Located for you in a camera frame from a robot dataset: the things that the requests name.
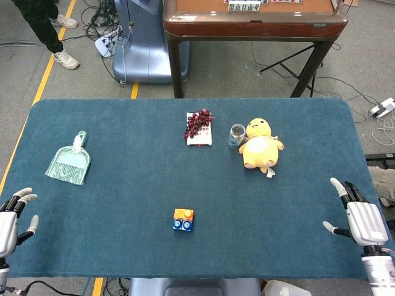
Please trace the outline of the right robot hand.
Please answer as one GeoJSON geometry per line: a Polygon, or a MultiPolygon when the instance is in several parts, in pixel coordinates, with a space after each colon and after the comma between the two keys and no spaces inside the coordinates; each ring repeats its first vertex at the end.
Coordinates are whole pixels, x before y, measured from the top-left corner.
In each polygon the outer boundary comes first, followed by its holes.
{"type": "Polygon", "coordinates": [[[388,235],[378,207],[369,202],[356,185],[348,181],[341,183],[336,178],[330,178],[330,183],[343,203],[349,227],[339,228],[323,221],[324,228],[334,235],[352,238],[361,247],[384,245],[388,235]]]}

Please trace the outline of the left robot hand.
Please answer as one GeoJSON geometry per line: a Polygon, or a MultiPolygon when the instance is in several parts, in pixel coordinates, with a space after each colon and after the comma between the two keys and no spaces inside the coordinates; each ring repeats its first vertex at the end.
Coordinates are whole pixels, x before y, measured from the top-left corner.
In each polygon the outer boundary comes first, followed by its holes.
{"type": "Polygon", "coordinates": [[[18,234],[18,222],[27,203],[37,197],[31,187],[26,187],[14,193],[11,199],[1,205],[1,259],[10,256],[16,246],[22,245],[36,233],[40,222],[38,215],[31,218],[29,227],[21,234],[18,234]]]}

